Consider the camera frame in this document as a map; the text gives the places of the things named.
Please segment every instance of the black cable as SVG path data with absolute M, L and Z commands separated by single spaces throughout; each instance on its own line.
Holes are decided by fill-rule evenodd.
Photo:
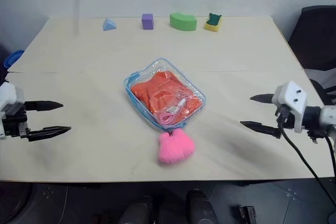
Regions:
M 328 193 L 327 189 L 324 187 L 324 185 L 322 184 L 320 178 L 317 176 L 317 174 L 314 172 L 314 170 L 311 168 L 311 166 L 308 164 L 308 162 L 306 161 L 306 159 L 303 157 L 303 155 L 301 154 L 300 150 L 296 147 L 296 145 L 294 145 L 294 143 L 290 140 L 290 138 L 287 136 L 287 134 L 284 131 L 284 127 L 283 127 L 283 123 L 279 123 L 279 129 L 282 133 L 282 135 L 284 136 L 284 138 L 286 139 L 286 141 L 290 144 L 290 146 L 293 147 L 293 149 L 297 152 L 297 154 L 299 155 L 299 157 L 301 158 L 302 162 L 307 166 L 307 168 L 309 169 L 309 171 L 312 173 L 312 175 L 315 177 L 316 181 L 320 184 L 320 186 L 322 187 L 323 191 L 325 192 L 325 194 L 328 196 L 328 198 L 332 201 L 333 205 L 336 207 L 336 201 L 331 197 L 331 195 Z
M 326 136 L 325 139 L 327 140 L 329 151 L 330 151 L 330 156 L 331 156 L 331 161 L 332 161 L 332 168 L 334 169 L 334 182 L 336 182 L 336 162 L 335 162 L 335 154 L 334 150 L 332 148 L 332 144 L 330 139 Z

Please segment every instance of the black chair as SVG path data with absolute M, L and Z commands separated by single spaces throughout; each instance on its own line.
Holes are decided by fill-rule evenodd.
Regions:
M 305 69 L 336 68 L 336 6 L 320 5 L 302 9 L 301 16 L 288 41 Z M 310 80 L 325 105 L 334 105 L 336 86 L 324 89 Z

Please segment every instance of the pink fluffy pom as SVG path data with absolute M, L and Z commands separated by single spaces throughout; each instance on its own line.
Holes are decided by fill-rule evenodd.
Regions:
M 167 164 L 182 161 L 195 151 L 194 142 L 182 129 L 174 130 L 172 135 L 162 133 L 159 141 L 159 160 Z

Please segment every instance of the toy block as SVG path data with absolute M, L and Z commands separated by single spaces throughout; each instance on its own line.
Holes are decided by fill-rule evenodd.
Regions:
M 103 31 L 116 29 L 117 25 L 114 21 L 110 20 L 109 18 L 106 18 L 103 23 Z
M 172 13 L 170 15 L 170 25 L 175 29 L 182 31 L 196 30 L 197 20 L 194 15 L 184 15 L 181 13 Z
M 153 14 L 144 13 L 141 17 L 142 27 L 144 30 L 153 30 L 154 29 L 154 18 Z
M 209 18 L 204 25 L 204 29 L 209 31 L 219 31 L 222 24 L 222 16 L 209 13 Z

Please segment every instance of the robotic arm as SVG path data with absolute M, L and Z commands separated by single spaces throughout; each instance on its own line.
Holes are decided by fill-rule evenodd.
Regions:
M 297 133 L 307 130 L 314 143 L 317 143 L 317 138 L 326 136 L 336 140 L 336 106 L 307 106 L 307 94 L 293 81 L 279 86 L 274 94 L 259 94 L 250 99 L 273 103 L 277 107 L 275 116 L 278 124 Z M 279 128 L 252 121 L 242 121 L 241 124 L 256 132 L 281 137 Z
M 21 89 L 4 82 L 0 86 L 0 139 L 10 135 L 12 137 L 26 137 L 29 141 L 36 141 L 69 131 L 71 127 L 65 126 L 46 127 L 39 131 L 31 131 L 27 126 L 26 111 L 47 111 L 59 107 L 63 107 L 63 105 L 52 101 L 25 102 Z

